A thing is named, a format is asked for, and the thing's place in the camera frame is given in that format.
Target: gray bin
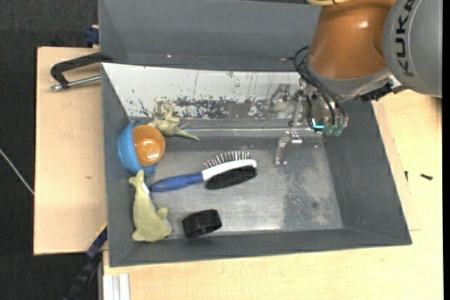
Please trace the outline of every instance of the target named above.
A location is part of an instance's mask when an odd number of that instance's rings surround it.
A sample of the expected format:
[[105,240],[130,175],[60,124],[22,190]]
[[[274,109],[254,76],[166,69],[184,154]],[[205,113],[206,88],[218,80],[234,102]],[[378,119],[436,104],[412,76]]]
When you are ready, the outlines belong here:
[[[116,63],[131,65],[292,72],[285,59],[311,42],[319,11],[251,1],[99,0],[101,50]],[[128,67],[123,77],[135,70]],[[111,266],[411,243],[373,109],[359,100],[345,103],[349,126],[341,137],[305,131],[308,141],[289,153],[285,167],[274,166],[276,141],[287,126],[284,119],[241,122],[238,131],[232,121],[217,126],[214,120],[189,120],[201,141],[168,138],[157,178],[197,172],[208,157],[235,149],[252,153],[259,175],[223,190],[193,185],[152,195],[157,207],[169,208],[174,232],[156,243],[134,242],[134,189],[127,182],[131,174],[121,164],[117,139],[130,119],[148,121],[149,111],[131,116],[123,89],[113,84],[103,68]],[[219,211],[223,227],[204,237],[185,238],[181,219],[209,208]]]

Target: metal clamp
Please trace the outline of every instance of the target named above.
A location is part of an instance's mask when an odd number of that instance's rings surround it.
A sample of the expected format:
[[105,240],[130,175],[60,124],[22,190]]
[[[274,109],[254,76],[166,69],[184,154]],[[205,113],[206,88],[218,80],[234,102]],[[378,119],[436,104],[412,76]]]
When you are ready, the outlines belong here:
[[50,90],[68,89],[71,86],[100,80],[101,76],[98,75],[95,77],[89,77],[86,79],[69,82],[63,75],[64,72],[67,72],[69,70],[77,69],[79,67],[84,67],[95,63],[113,63],[113,59],[106,53],[95,53],[88,56],[82,56],[81,58],[71,59],[55,64],[51,68],[50,74],[59,83],[59,85],[50,86]]

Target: white bristles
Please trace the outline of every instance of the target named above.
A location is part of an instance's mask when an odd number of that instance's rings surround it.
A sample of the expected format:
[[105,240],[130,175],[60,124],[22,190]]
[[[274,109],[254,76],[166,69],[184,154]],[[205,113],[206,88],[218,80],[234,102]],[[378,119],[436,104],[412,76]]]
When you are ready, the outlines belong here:
[[245,150],[235,150],[229,152],[223,152],[222,154],[215,155],[213,158],[209,159],[205,165],[207,168],[216,167],[219,164],[225,162],[235,162],[236,160],[247,160],[250,159],[250,153]]

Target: plush toy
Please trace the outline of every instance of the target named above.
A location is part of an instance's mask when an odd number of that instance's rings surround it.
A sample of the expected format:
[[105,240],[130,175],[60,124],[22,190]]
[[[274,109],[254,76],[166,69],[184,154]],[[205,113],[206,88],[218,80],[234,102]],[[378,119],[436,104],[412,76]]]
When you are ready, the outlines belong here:
[[162,106],[167,111],[164,119],[158,119],[155,117],[155,119],[149,122],[148,125],[161,131],[164,136],[181,136],[183,138],[194,139],[197,141],[200,140],[197,136],[189,134],[178,127],[180,124],[180,119],[178,117],[174,117],[174,107],[172,105],[169,103],[164,103]]
[[155,242],[168,236],[172,229],[167,221],[167,208],[162,207],[156,211],[143,177],[143,170],[139,170],[135,177],[129,179],[129,183],[136,188],[133,204],[136,231],[132,237],[135,241]]

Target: tape roll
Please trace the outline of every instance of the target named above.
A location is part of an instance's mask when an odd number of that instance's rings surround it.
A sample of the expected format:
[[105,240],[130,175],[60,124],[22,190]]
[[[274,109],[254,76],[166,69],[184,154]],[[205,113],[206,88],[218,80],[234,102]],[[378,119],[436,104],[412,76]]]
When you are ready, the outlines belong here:
[[216,231],[222,226],[219,212],[215,209],[202,210],[183,219],[186,237],[197,237]]

